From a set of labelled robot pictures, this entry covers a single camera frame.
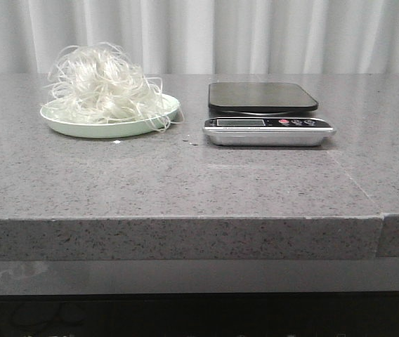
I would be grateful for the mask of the white vermicelli bundle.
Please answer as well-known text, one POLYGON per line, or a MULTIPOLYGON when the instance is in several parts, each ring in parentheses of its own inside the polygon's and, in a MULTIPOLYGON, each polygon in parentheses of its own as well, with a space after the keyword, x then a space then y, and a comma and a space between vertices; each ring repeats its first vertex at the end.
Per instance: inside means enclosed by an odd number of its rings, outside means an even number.
POLYGON ((147 77, 121 46, 100 42, 67 46, 48 73, 50 100, 43 109, 56 120, 87 126, 141 122, 164 132, 179 109, 163 92, 159 77, 147 77))

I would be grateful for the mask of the black silver kitchen scale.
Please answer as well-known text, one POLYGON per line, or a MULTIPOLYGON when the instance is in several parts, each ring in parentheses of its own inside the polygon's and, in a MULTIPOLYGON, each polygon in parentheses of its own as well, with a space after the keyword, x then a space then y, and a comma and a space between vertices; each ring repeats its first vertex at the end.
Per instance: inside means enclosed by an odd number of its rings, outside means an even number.
POLYGON ((318 102, 298 84, 212 83, 208 106, 203 131, 215 145, 313 147, 335 133, 310 115, 318 102))

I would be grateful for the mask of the light green round plate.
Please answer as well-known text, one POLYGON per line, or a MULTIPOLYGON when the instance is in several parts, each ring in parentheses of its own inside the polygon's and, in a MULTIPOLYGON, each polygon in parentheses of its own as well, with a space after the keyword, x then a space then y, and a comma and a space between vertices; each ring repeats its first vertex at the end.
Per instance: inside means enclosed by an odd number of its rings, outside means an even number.
POLYGON ((46 120, 48 126, 61 134, 79 138, 123 138, 137 136, 153 131, 161 131, 168 125, 161 117, 154 117, 147 120, 128 121, 113 124, 80 124, 63 121, 56 116, 58 110, 48 106, 42 106, 40 115, 46 120))

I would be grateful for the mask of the white pleated curtain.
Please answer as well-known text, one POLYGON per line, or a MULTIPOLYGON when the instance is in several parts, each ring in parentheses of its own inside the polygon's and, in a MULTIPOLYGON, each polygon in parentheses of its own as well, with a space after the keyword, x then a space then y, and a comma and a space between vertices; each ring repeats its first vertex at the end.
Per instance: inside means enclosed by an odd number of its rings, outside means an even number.
POLYGON ((103 41, 152 73, 399 73, 399 1, 0 1, 0 72, 103 41))

